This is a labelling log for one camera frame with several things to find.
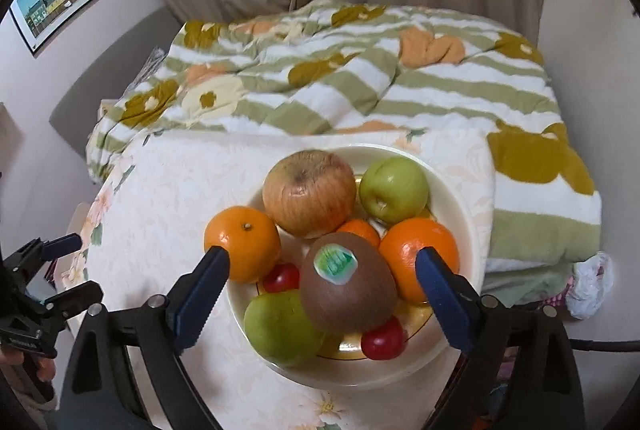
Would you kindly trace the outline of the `small mandarin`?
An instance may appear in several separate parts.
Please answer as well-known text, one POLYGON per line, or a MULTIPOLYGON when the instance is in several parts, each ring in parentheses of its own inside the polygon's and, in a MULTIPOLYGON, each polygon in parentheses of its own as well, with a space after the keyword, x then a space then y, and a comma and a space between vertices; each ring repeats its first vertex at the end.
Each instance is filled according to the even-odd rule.
POLYGON ((381 241, 381 236, 378 234, 376 228, 374 228, 367 220, 352 219, 342 224, 337 230, 337 233, 349 233, 357 235, 360 238, 366 240, 372 247, 378 248, 381 241))

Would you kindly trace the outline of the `floral white tablecloth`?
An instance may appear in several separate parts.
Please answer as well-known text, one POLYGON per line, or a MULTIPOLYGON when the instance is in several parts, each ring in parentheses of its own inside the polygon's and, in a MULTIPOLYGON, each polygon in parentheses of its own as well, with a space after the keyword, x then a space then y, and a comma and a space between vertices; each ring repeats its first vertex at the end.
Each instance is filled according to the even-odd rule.
MULTIPOLYGON (((292 138, 172 130, 143 135, 119 159, 88 214, 86 246, 65 274, 66 284, 95 280, 114 311, 164 294, 203 257, 208 221, 225 208, 257 200, 272 166, 305 148, 337 152, 357 171, 396 153, 421 159, 459 194, 478 248, 487 250, 495 172, 488 144, 475 130, 292 138)), ((426 341, 412 338, 407 346, 410 358, 425 360, 410 376, 373 390, 307 388, 254 352, 228 298, 221 297, 183 363, 227 429, 419 429, 458 357, 436 322, 425 329, 426 341)))

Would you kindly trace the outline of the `large orange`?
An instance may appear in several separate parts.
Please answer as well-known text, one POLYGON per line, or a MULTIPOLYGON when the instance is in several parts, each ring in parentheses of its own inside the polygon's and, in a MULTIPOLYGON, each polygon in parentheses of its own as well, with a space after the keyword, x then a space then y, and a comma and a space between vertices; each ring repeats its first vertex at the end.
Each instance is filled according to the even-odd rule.
POLYGON ((426 295, 416 278, 416 255, 423 248, 433 247, 450 270, 459 271, 459 251, 454 235, 442 224, 429 219, 411 218, 393 225, 378 245, 378 252, 392 272, 402 300, 420 304, 426 295))
POLYGON ((277 225, 252 207, 234 206, 213 216, 204 232, 204 249, 219 246, 228 252, 230 280, 239 284, 259 282, 280 259, 277 225))

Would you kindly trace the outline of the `grey sofa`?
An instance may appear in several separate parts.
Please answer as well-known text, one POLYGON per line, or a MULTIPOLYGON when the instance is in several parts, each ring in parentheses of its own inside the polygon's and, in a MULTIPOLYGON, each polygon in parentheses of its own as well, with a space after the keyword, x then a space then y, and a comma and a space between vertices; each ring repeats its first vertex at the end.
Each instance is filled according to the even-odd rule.
POLYGON ((160 8, 125 32, 70 86, 49 124, 75 153, 85 155, 102 102, 120 98, 154 72, 180 27, 168 8, 160 8))

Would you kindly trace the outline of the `striped floral blanket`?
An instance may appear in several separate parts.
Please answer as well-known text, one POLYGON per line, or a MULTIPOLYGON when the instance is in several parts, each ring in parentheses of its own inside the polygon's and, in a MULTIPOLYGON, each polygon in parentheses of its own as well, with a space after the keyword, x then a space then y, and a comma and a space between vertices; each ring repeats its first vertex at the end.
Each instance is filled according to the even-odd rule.
POLYGON ((491 294, 511 304, 565 298, 574 264, 601 251, 601 197, 570 146, 544 59, 484 17, 313 0, 244 22, 190 20, 94 127, 90 176, 104 181, 138 133, 174 129, 474 129, 496 170, 491 294))

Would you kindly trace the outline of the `white plastic bag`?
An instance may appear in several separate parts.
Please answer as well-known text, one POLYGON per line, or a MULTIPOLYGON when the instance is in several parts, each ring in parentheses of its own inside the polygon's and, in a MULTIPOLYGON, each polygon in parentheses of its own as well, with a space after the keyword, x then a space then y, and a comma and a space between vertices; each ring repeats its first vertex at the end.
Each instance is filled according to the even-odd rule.
POLYGON ((565 296, 567 311, 575 320, 588 320, 603 306, 614 285, 611 257, 599 251, 587 261, 575 263, 572 279, 565 296))

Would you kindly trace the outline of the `large russet apple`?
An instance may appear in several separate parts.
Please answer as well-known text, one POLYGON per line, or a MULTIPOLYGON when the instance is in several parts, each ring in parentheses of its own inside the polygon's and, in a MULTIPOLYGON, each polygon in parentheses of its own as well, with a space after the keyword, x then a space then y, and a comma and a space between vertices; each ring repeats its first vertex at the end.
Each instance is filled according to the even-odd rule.
POLYGON ((301 150, 278 161, 262 184, 262 203, 279 228, 317 238, 339 228, 357 196, 352 167, 326 150, 301 150))

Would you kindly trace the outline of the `brown kiwi with sticker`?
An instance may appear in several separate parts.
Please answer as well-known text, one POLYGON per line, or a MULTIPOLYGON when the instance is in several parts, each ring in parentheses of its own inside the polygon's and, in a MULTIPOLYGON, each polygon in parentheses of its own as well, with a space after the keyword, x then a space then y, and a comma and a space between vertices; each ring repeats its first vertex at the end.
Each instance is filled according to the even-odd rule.
POLYGON ((381 326, 398 292, 385 259, 370 242, 337 232, 319 237, 300 266, 300 301, 324 332, 351 334, 381 326))

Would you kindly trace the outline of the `red cherry tomato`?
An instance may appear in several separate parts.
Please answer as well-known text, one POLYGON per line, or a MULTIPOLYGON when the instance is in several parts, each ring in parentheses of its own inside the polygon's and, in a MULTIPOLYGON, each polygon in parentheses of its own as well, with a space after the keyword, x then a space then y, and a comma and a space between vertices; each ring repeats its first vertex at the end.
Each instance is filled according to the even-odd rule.
POLYGON ((360 339, 361 352, 373 361, 398 358, 405 346, 405 331, 396 316, 392 316, 380 327, 364 332, 360 339))
POLYGON ((262 286, 268 294, 298 289, 299 270, 293 263, 279 263, 262 279, 262 286))

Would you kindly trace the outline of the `green apple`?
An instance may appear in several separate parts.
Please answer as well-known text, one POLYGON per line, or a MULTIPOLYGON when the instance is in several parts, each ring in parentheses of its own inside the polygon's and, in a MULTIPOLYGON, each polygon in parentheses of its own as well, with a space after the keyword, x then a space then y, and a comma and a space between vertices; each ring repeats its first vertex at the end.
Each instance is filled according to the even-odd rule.
POLYGON ((393 156, 367 168, 359 184, 359 198, 369 216, 393 225, 422 212, 430 187, 420 164, 393 156))
POLYGON ((243 327, 252 348, 266 361, 281 367, 309 361, 326 338, 305 313, 297 289, 261 294, 250 300, 243 327))

